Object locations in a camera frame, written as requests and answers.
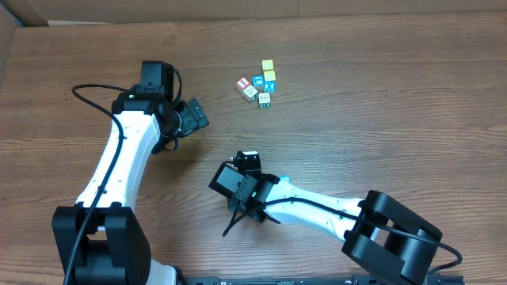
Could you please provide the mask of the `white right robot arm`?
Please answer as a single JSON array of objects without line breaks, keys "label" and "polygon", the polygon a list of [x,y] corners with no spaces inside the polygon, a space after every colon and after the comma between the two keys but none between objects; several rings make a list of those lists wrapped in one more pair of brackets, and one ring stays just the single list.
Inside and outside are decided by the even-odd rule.
[{"label": "white right robot arm", "polygon": [[232,226],[249,216],[319,230],[342,241],[341,251],[385,284],[425,283],[442,238],[433,224],[383,192],[337,198],[263,173],[256,151],[223,162],[209,186],[227,198]]}]

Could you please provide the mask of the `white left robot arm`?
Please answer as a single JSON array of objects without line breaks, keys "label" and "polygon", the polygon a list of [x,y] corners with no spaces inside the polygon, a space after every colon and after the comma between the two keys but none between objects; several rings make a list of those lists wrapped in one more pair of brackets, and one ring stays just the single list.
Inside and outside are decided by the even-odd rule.
[{"label": "white left robot arm", "polygon": [[103,111],[112,127],[101,160],[75,205],[57,207],[51,221],[65,284],[184,283],[178,268],[153,259],[135,216],[148,158],[209,124],[181,89],[175,67],[144,61],[140,82],[119,88]]}]

